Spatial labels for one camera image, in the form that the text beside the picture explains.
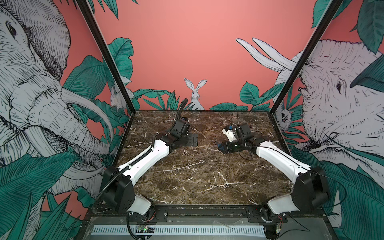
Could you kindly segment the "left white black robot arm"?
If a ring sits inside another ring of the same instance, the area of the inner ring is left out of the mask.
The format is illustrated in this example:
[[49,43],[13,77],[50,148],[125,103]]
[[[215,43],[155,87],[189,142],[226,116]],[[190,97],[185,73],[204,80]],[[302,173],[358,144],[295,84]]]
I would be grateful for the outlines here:
[[124,215],[129,212],[145,215],[152,203],[135,193],[138,180],[157,162],[180,147],[196,147],[197,135],[189,133],[187,118],[177,118],[172,127],[153,137],[151,145],[127,163],[110,166],[104,173],[98,196],[92,206],[93,214],[105,213],[98,210],[99,202],[105,202],[109,209]]

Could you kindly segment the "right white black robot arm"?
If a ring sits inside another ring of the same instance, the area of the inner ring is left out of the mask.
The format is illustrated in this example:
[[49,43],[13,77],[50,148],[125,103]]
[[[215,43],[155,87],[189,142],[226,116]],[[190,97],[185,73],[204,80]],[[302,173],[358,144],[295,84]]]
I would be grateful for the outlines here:
[[218,145],[224,154],[249,151],[268,161],[281,171],[293,184],[289,194],[268,200],[260,209],[264,222],[272,223],[287,212],[311,213],[330,199],[325,171],[302,163],[276,147],[263,136],[255,136],[248,124],[227,125],[222,130],[227,141]]

